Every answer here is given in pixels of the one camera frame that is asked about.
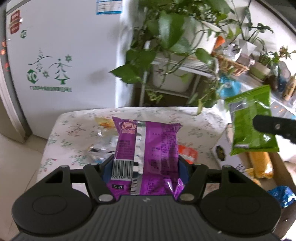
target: purple snack bag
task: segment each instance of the purple snack bag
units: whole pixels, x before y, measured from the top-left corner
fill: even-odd
[[[119,133],[112,177],[107,187],[120,195],[166,195],[183,190],[178,173],[176,133],[181,124],[113,117]]]

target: blue wrapper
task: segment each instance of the blue wrapper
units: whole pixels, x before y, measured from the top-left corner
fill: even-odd
[[[278,186],[272,190],[267,191],[271,194],[282,208],[288,207],[294,201],[296,201],[296,196],[288,186]]]

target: blue and white label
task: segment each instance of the blue and white label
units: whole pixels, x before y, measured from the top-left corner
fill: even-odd
[[[122,0],[97,0],[97,14],[120,14],[122,13]]]

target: green logo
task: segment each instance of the green logo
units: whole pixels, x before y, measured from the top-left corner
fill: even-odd
[[[27,72],[27,79],[30,82],[32,82],[33,84],[35,84],[38,81],[38,79],[37,79],[37,73],[34,70],[32,70],[32,69],[29,70]]]
[[[24,39],[26,36],[27,36],[27,31],[26,30],[23,30],[23,31],[20,32],[20,37],[22,39]]]

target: tile floor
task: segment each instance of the tile floor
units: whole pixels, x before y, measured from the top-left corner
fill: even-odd
[[[45,139],[34,135],[22,144],[0,134],[0,240],[11,240],[18,233],[11,207],[36,183],[45,145]]]

